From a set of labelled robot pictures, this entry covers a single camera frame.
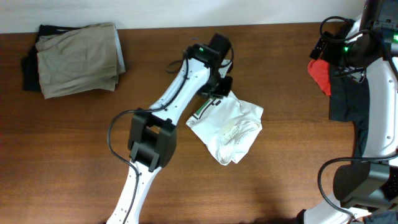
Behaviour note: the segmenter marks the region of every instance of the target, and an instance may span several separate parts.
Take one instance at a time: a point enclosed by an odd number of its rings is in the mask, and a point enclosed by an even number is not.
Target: gray fabric
[[[118,62],[115,26],[87,26],[36,43],[39,82],[44,98],[92,89],[114,91],[124,64]]]

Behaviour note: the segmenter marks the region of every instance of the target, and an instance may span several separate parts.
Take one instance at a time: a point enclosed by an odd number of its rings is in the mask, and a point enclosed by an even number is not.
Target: wooden table
[[[215,32],[233,43],[233,91],[264,108],[263,130],[239,164],[221,166],[185,125],[204,103],[195,97],[178,124],[175,154],[150,188],[141,223],[250,223],[313,207],[321,201],[318,169],[350,156],[354,139],[350,123],[328,120],[328,97],[307,73],[318,26],[120,30],[127,73],[115,92],[49,100],[21,90],[20,59],[35,34],[0,35],[0,223],[106,221],[127,176],[127,166],[106,146],[111,118],[150,106],[174,79],[165,73],[168,63]],[[126,157],[129,120],[117,122],[113,132],[114,148]],[[324,174],[327,193],[333,175],[332,168]]]

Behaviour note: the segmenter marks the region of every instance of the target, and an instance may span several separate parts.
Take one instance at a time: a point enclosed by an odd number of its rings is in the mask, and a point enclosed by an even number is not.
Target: gray cloth
[[[113,23],[40,37],[36,48],[44,98],[99,88],[114,91],[118,75],[125,72],[116,41]]]

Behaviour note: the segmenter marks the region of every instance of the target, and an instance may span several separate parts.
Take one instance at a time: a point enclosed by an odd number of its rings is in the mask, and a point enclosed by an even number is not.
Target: green stripe
[[[196,112],[195,114],[196,114],[196,115],[199,115],[200,112],[204,109],[204,107],[205,107],[209,102],[210,102],[210,100],[206,101],[206,103],[205,103],[201,108],[199,108],[199,110],[197,110],[197,112]]]

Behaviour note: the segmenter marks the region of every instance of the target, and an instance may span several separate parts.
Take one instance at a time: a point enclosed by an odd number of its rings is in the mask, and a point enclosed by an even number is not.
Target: white backdrop
[[[364,0],[0,0],[0,33],[97,22],[118,29],[320,22],[355,18],[363,6]]]

